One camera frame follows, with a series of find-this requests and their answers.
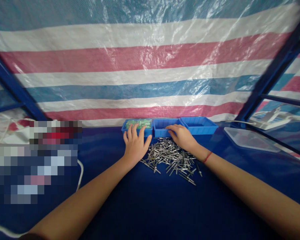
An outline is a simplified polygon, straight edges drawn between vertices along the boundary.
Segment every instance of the blue plastic bin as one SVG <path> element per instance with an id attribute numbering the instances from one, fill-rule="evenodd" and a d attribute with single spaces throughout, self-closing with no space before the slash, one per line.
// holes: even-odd
<path id="1" fill-rule="evenodd" d="M 128 129 L 126 128 L 126 123 L 129 120 L 140 120 L 140 119 L 127 119 L 127 120 L 125 120 L 124 124 L 123 124 L 123 126 L 121 128 L 122 133 L 124 133 L 125 131 L 128 131 Z M 150 126 L 151 126 L 151 128 L 146 128 L 144 130 L 144 137 L 148 137 L 149 135 L 152 134 L 152 129 L 153 129 L 153 122 L 152 121 L 151 121 L 151 125 Z"/>
<path id="2" fill-rule="evenodd" d="M 153 120 L 153 129 L 154 137 L 170 137 L 169 130 L 164 129 L 165 127 L 173 124 L 184 124 L 178 118 L 168 118 L 168 119 L 154 119 Z"/>
<path id="3" fill-rule="evenodd" d="M 206 117 L 182 117 L 184 126 L 192 135 L 214 134 L 218 126 Z"/>

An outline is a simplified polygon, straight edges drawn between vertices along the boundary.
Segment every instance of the person's left hand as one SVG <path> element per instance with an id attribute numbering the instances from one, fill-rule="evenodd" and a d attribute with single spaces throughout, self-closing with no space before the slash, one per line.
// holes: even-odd
<path id="1" fill-rule="evenodd" d="M 128 163 L 132 164 L 134 167 L 138 161 L 140 161 L 144 155 L 147 153 L 149 148 L 152 135 L 149 135 L 146 142 L 144 142 L 144 129 L 146 126 L 143 126 L 140 129 L 139 136 L 137 135 L 137 126 L 139 124 L 135 124 L 132 127 L 132 124 L 129 126 L 128 133 L 124 132 L 123 139 L 126 143 L 126 151 L 124 152 L 123 159 Z"/>

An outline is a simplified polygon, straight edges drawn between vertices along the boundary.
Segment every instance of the wall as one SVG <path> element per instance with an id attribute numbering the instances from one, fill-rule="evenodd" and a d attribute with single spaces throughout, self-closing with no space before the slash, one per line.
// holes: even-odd
<path id="1" fill-rule="evenodd" d="M 0 56 L 53 119 L 231 120 L 299 20 L 291 0 L 3 0 Z"/>

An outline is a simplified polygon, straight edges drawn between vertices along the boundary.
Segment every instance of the transparent plastic container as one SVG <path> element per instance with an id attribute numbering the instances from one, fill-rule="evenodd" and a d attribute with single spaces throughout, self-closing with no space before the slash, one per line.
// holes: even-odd
<path id="1" fill-rule="evenodd" d="M 240 147 L 252 148 L 262 151 L 279 152 L 280 149 L 262 138 L 258 133 L 245 129 L 225 127 L 224 131 Z"/>

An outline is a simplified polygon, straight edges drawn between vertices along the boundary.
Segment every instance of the bracelet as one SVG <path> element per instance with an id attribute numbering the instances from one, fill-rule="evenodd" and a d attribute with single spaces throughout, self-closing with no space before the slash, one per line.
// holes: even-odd
<path id="1" fill-rule="evenodd" d="M 203 161 L 203 163 L 205 163 L 208 160 L 208 158 L 210 157 L 211 153 L 212 152 L 210 151 L 210 153 L 208 154 L 208 156 L 206 157 L 206 159 Z"/>

